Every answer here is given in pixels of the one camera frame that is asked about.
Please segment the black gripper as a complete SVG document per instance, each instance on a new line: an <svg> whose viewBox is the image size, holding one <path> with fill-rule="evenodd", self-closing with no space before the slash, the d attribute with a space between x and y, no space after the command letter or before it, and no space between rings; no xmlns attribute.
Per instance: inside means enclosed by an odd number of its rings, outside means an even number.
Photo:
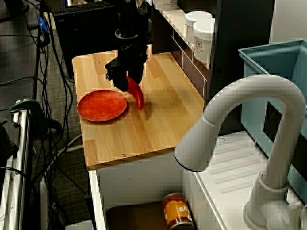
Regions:
<svg viewBox="0 0 307 230"><path fill-rule="evenodd" d="M105 65L106 79L113 80L116 88L122 92L128 90L128 76L137 84L142 81L144 63L147 60L147 41L136 38L119 43L118 56Z"/></svg>

